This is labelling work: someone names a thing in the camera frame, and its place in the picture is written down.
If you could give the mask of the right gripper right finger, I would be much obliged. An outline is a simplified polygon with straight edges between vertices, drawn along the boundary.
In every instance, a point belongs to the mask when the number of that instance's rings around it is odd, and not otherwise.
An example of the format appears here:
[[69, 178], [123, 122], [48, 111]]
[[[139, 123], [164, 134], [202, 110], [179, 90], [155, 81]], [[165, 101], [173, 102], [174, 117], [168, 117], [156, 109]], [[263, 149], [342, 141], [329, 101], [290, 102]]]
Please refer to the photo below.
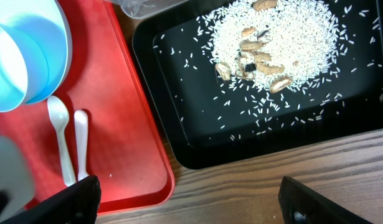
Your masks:
[[282, 178], [278, 202], [285, 224], [370, 224], [289, 176]]

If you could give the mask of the rice and peanut shell waste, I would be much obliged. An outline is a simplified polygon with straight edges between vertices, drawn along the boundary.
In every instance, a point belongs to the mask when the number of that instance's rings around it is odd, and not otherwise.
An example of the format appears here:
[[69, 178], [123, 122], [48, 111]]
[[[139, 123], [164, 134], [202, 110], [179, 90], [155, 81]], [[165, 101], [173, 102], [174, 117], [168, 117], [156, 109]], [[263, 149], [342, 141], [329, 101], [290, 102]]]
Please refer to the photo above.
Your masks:
[[346, 26], [329, 8], [339, 1], [234, 1], [203, 14], [196, 35], [215, 73], [235, 90], [241, 80], [268, 96], [318, 84], [337, 63]]

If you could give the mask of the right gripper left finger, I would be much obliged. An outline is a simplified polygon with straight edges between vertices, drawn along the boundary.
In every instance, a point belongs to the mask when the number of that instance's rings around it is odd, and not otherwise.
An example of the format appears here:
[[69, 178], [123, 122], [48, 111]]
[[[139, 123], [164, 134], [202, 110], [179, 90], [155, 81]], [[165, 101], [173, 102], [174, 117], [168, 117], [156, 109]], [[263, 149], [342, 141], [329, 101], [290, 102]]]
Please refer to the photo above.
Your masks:
[[98, 177], [89, 175], [2, 224], [95, 224], [101, 196]]

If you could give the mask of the white plastic fork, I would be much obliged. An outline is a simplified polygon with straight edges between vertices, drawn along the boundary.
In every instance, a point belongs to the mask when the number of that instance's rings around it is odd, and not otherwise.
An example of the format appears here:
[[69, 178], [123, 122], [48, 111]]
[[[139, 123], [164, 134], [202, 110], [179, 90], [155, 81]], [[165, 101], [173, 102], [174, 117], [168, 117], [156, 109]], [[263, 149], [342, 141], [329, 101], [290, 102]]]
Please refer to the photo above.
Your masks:
[[84, 110], [74, 113], [75, 140], [78, 159], [78, 181], [89, 176], [87, 172], [88, 114]]

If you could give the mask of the white plastic spoon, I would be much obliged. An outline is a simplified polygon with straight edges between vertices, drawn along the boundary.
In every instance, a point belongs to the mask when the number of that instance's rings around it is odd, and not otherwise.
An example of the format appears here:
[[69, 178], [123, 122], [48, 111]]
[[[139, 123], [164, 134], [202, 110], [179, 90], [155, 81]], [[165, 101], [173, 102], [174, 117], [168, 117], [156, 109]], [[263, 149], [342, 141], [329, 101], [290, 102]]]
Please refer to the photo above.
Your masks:
[[64, 184], [69, 187], [76, 183], [75, 173], [65, 139], [65, 128], [69, 123], [69, 111], [65, 104], [56, 96], [47, 99], [49, 119], [57, 136], [60, 165]]

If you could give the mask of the light blue plate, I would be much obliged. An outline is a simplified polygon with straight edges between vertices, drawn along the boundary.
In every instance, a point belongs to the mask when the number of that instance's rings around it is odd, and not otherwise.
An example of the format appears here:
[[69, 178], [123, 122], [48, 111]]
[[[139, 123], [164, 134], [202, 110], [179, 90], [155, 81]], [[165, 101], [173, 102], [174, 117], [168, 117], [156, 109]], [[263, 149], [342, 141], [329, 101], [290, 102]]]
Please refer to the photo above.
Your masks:
[[49, 77], [42, 91], [27, 101], [41, 102], [66, 79], [72, 62], [72, 35], [67, 17], [58, 1], [30, 1], [29, 20], [20, 25], [45, 55]]

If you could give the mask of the light blue bowl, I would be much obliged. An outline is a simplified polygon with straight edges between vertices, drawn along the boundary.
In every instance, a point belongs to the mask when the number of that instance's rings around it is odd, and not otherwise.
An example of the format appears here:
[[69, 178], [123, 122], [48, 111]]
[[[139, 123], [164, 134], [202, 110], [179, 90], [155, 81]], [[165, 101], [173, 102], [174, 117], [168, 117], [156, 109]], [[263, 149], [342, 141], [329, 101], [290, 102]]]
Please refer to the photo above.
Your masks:
[[27, 103], [45, 88], [47, 60], [27, 34], [0, 24], [0, 113]]

